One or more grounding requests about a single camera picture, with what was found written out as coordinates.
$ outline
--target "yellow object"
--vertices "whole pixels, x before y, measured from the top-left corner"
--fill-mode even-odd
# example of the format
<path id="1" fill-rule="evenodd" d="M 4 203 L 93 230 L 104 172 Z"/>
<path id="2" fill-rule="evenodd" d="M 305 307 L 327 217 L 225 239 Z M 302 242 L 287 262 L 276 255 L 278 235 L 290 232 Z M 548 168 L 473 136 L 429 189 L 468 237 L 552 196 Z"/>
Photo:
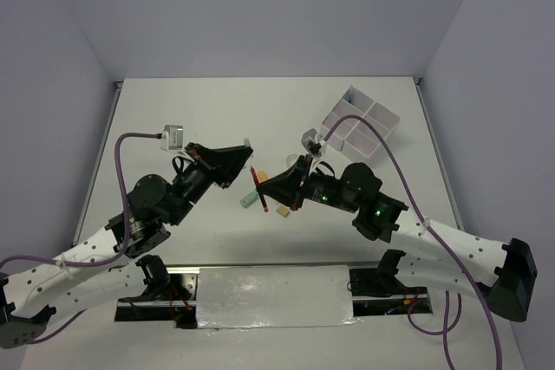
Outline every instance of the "yellow object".
<path id="1" fill-rule="evenodd" d="M 284 217 L 289 216 L 289 213 L 290 213 L 289 208 L 287 208 L 285 205 L 280 205 L 280 206 L 276 209 L 276 211 L 277 211 L 280 215 L 282 215 L 282 216 L 284 216 Z"/>
<path id="2" fill-rule="evenodd" d="M 259 182 L 264 182 L 268 180 L 268 175 L 266 175 L 266 172 L 264 171 L 258 171 L 257 177 Z"/>

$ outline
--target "green eraser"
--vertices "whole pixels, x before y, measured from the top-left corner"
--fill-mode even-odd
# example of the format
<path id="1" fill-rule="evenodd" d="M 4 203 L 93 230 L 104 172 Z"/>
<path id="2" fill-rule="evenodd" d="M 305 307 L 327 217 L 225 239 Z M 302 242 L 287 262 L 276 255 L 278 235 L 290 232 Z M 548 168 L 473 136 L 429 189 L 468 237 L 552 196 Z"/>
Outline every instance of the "green eraser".
<path id="1" fill-rule="evenodd" d="M 251 205 L 256 203 L 260 199 L 257 190 L 254 190 L 249 195 L 241 199 L 241 206 L 243 208 L 249 208 Z"/>

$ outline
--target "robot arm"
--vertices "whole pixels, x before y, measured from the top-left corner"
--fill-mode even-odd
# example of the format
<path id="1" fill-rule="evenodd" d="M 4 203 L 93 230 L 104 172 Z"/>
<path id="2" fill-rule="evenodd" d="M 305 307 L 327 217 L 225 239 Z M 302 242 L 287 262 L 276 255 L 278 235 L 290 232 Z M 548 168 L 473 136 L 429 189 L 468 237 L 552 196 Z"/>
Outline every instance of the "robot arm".
<path id="1" fill-rule="evenodd" d="M 379 191 L 382 181 L 365 164 L 347 166 L 337 179 L 315 169 L 313 155 L 320 160 L 320 145 L 311 142 L 307 149 L 311 154 L 260 184 L 258 192 L 292 211 L 309 199 L 356 212 L 352 224 L 363 236 L 394 248 L 385 253 L 377 270 L 384 287 L 401 284 L 473 294 L 453 258 L 430 234 L 431 225 L 469 269 L 490 310 L 511 321 L 526 320 L 538 274 L 528 244 L 515 238 L 509 244 L 487 240 L 427 218 L 421 224 L 412 209 Z"/>
<path id="2" fill-rule="evenodd" d="M 123 256 L 103 262 L 121 250 L 125 227 L 120 214 L 87 241 L 56 257 L 56 264 L 0 276 L 0 347 L 28 344 L 47 325 L 76 311 L 122 297 L 153 297 L 167 289 L 164 263 L 157 256 L 143 255 L 170 237 L 165 224 L 180 224 L 212 184 L 229 187 L 252 155 L 248 143 L 222 149 L 195 143 L 183 147 L 182 134 L 180 127 L 166 127 L 161 135 L 162 149 L 178 154 L 181 161 L 178 166 L 174 159 L 173 182 L 149 174 L 127 195 L 131 236 Z M 71 267 L 67 262 L 91 267 Z"/>

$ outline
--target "red marker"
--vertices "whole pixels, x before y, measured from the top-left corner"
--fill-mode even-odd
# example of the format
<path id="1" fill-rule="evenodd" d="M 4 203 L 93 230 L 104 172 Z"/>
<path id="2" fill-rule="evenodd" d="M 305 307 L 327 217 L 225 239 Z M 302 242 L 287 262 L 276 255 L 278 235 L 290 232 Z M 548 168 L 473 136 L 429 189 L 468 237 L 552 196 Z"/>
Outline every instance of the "red marker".
<path id="1" fill-rule="evenodd" d="M 254 170 L 252 166 L 251 166 L 251 174 L 252 174 L 252 179 L 254 179 L 254 185 L 258 188 L 260 183 L 258 182 L 257 172 Z M 258 195 L 260 196 L 260 202 L 262 203 L 262 208 L 264 208 L 264 212 L 268 212 L 268 205 L 266 204 L 266 199 L 264 198 L 264 195 L 262 195 L 260 192 L 258 193 Z"/>

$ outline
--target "white table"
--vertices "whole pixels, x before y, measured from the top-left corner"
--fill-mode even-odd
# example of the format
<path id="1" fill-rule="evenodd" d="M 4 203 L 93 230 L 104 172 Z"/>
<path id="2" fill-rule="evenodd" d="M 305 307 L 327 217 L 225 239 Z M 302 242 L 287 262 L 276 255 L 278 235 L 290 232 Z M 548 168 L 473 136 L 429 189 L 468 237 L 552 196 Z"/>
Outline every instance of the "white table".
<path id="1" fill-rule="evenodd" d="M 435 157 L 427 123 L 411 78 L 257 78 L 126 80 L 101 159 L 83 228 L 82 241 L 121 211 L 115 181 L 114 143 L 125 132 L 159 132 L 182 124 L 186 142 L 234 146 L 248 137 L 257 170 L 275 175 L 285 158 L 303 153 L 302 133 L 318 127 L 340 95 L 354 85 L 401 117 L 392 147 L 421 208 L 455 226 L 453 209 Z M 170 155 L 154 140 L 123 146 L 128 189 L 143 175 L 173 177 Z M 349 163 L 330 149 L 327 160 L 341 172 Z M 382 190 L 407 200 L 393 166 L 382 153 L 373 162 Z M 379 260 L 385 243 L 370 242 L 351 225 L 352 215 L 305 203 L 288 218 L 264 214 L 239 200 L 252 190 L 248 171 L 228 190 L 213 187 L 172 238 L 154 251 L 166 264 L 313 263 Z M 441 294 L 430 294 L 442 311 Z M 409 327 L 406 316 L 367 317 L 337 328 L 257 330 L 174 330 L 169 322 L 113 323 L 115 302 L 85 313 L 62 335 L 28 348 L 23 369 L 41 368 L 447 368 L 441 340 Z M 420 315 L 422 325 L 439 328 L 441 315 Z M 497 320 L 505 369 L 523 369 L 510 324 Z M 494 367 L 493 342 L 480 305 L 464 299 L 463 318 L 449 335 L 460 368 Z"/>

